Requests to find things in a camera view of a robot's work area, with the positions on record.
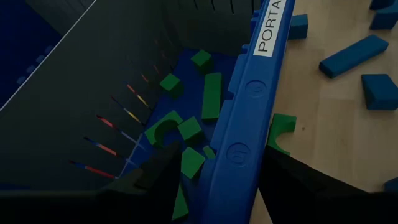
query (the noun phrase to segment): wooden table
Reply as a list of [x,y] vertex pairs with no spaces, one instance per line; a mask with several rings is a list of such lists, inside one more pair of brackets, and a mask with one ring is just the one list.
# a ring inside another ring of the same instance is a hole
[[[279,146],[309,166],[368,192],[398,177],[398,111],[366,109],[362,74],[389,74],[398,84],[398,27],[372,31],[370,0],[296,0],[294,15],[308,14],[306,40],[290,40],[274,113],[297,116],[294,133]],[[376,34],[389,42],[381,55],[330,80],[324,58]],[[251,223],[272,223],[257,192]]]

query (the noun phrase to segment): blue foam block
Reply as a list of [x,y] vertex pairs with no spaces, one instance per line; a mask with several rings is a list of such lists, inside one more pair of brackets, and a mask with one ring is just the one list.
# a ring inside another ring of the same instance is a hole
[[343,72],[385,51],[387,47],[388,42],[378,38],[376,35],[370,35],[324,59],[320,62],[319,69],[329,78],[335,78]]
[[387,74],[362,75],[362,86],[369,110],[398,108],[398,87]]
[[395,0],[372,0],[369,9],[378,10],[385,7],[389,7],[394,3]]
[[308,15],[297,15],[292,17],[289,30],[289,40],[305,39],[308,32]]
[[392,29],[398,20],[398,0],[387,8],[376,11],[370,29]]
[[384,184],[384,191],[385,192],[398,192],[398,177],[387,181]]

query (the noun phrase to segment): green arch block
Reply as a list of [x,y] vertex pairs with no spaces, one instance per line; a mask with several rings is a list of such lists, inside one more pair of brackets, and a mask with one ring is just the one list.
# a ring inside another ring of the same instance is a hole
[[271,124],[271,130],[269,131],[267,145],[289,156],[290,152],[281,149],[276,143],[276,139],[283,133],[293,132],[296,127],[296,120],[296,116],[274,114],[274,118],[272,119]]
[[177,129],[177,126],[182,123],[182,118],[176,111],[171,111],[156,124],[145,131],[145,135],[149,143],[156,147],[163,146],[163,137],[166,132]]

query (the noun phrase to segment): blue plastic frame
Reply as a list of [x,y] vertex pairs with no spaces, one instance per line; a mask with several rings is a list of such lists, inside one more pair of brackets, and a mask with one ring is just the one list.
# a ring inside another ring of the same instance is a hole
[[199,180],[201,223],[248,223],[257,190],[269,121],[275,100],[295,0],[286,1],[272,57],[254,55],[270,0],[264,1],[251,43],[235,65],[214,131],[211,147],[215,162],[203,166]]

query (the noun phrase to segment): green rectangular block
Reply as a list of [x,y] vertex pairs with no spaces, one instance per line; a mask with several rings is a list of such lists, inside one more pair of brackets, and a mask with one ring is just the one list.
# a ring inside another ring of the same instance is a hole
[[173,99],[177,99],[184,93],[184,86],[181,80],[171,73],[160,82],[160,86],[167,91]]
[[205,157],[194,149],[187,147],[181,156],[181,173],[192,179],[205,162]]
[[204,50],[200,50],[197,54],[195,54],[191,58],[191,61],[195,64],[196,68],[204,75],[210,73],[214,67],[211,54],[205,52]]
[[214,151],[209,146],[205,146],[203,151],[209,159],[214,159],[216,157],[216,154],[214,154]]
[[187,202],[185,201],[185,197],[182,192],[182,188],[181,188],[181,184],[180,184],[180,186],[178,187],[177,198],[175,199],[172,220],[182,218],[185,215],[188,215],[188,213],[189,213],[188,205],[187,205]]
[[178,130],[188,146],[199,144],[205,138],[205,134],[194,116],[180,124]]
[[213,121],[220,117],[222,87],[223,76],[221,73],[212,73],[205,76],[205,88],[201,108],[202,120]]
[[171,111],[161,120],[156,122],[152,127],[145,131],[145,135],[149,143],[153,146],[161,146],[162,142],[157,142],[155,133],[165,134],[167,131],[177,128],[182,123],[182,118],[177,114],[176,111]]

